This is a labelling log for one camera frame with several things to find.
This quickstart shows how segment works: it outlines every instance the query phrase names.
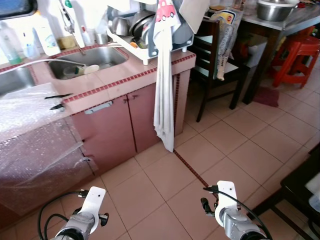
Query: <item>floor mat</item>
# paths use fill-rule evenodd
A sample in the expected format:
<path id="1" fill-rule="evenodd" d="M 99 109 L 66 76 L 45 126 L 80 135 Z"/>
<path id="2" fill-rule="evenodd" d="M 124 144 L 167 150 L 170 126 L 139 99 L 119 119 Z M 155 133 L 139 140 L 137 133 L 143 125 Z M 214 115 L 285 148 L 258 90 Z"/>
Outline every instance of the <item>floor mat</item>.
<path id="1" fill-rule="evenodd" d="M 268 87 L 260 86 L 253 101 L 277 108 L 279 100 L 279 91 Z"/>

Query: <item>hanging towel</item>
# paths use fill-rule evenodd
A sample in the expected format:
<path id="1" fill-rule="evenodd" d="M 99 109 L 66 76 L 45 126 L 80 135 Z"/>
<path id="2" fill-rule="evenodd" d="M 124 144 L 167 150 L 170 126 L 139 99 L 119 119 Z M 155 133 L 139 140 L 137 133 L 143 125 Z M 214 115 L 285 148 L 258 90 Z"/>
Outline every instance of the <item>hanging towel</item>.
<path id="1" fill-rule="evenodd" d="M 164 147 L 174 151 L 174 96 L 171 71 L 172 34 L 181 25 L 172 0 L 158 0 L 153 41 L 158 49 L 153 125 Z"/>

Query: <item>pink tiled countertop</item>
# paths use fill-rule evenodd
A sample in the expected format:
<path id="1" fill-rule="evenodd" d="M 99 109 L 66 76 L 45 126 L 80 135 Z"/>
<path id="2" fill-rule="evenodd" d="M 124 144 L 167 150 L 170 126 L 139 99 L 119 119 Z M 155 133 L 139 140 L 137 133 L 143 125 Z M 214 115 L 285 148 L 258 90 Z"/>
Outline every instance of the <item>pink tiled countertop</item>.
<path id="1" fill-rule="evenodd" d="M 52 83 L 60 95 L 72 94 L 63 99 L 68 113 L 75 114 L 118 98 L 156 82 L 157 61 L 152 59 L 148 65 L 124 48 L 115 48 L 127 61 L 110 68 L 68 80 L 56 79 L 47 62 L 31 66 L 37 85 Z M 67 55 L 77 50 L 60 53 Z M 190 51 L 175 51 L 171 55 L 172 75 L 179 74 L 195 66 L 196 55 Z"/>

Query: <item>plastic sheet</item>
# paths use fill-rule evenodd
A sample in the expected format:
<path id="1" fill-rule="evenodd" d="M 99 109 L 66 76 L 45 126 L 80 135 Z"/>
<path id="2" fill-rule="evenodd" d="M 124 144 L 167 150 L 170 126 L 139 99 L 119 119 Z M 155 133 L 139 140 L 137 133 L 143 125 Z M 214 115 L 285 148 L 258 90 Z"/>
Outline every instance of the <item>plastic sheet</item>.
<path id="1" fill-rule="evenodd" d="M 97 168 L 84 157 L 71 117 L 49 110 L 61 102 L 44 100 L 56 94 L 53 86 L 40 86 L 0 99 L 0 114 L 7 114 L 0 119 L 0 205 L 18 215 L 68 190 Z"/>
<path id="2" fill-rule="evenodd" d="M 224 10 L 216 11 L 210 18 L 210 20 L 220 20 L 216 75 L 220 80 L 224 80 L 226 64 L 235 44 L 242 16 L 242 11 L 228 6 Z"/>

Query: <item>tiled floor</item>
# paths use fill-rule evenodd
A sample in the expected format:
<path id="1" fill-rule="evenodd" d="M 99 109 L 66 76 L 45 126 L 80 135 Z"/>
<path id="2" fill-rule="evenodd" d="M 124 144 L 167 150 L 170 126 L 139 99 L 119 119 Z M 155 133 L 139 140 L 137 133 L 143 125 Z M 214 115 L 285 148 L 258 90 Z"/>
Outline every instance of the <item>tiled floor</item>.
<path id="1" fill-rule="evenodd" d="M 253 102 L 228 108 L 228 97 L 207 105 L 196 122 L 199 95 L 188 97 L 184 131 L 175 138 L 176 151 L 208 183 L 235 183 L 238 198 L 250 208 L 280 187 L 280 180 L 308 156 L 320 141 L 320 65 L 303 89 L 281 84 L 279 107 Z M 271 80 L 263 81 L 271 86 Z M 207 217 L 200 199 L 214 197 L 161 143 L 129 159 L 83 188 L 107 189 L 101 213 L 108 212 L 107 226 L 90 240 L 227 240 L 214 218 Z M 45 216 L 70 216 L 82 205 L 70 196 L 53 204 Z M 301 227 L 306 218 L 289 203 L 279 204 Z M 261 216 L 274 240 L 293 240 L 296 232 L 273 212 Z M 31 215 L 0 234 L 0 240 L 36 240 L 37 216 Z M 53 237 L 63 222 L 53 221 Z"/>

